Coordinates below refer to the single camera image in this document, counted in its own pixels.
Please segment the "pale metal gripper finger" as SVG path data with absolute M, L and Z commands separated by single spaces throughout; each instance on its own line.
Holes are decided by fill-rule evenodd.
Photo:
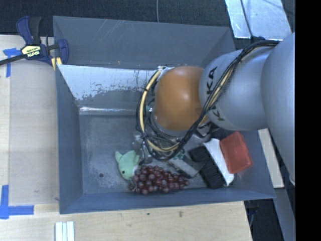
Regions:
M 151 163 L 151 154 L 147 146 L 141 146 L 141 155 L 139 165 L 147 165 Z
M 142 148 L 143 146 L 145 146 L 145 140 L 143 139 L 143 137 L 142 137 L 140 132 L 134 132 L 133 133 L 132 146 L 134 148 Z

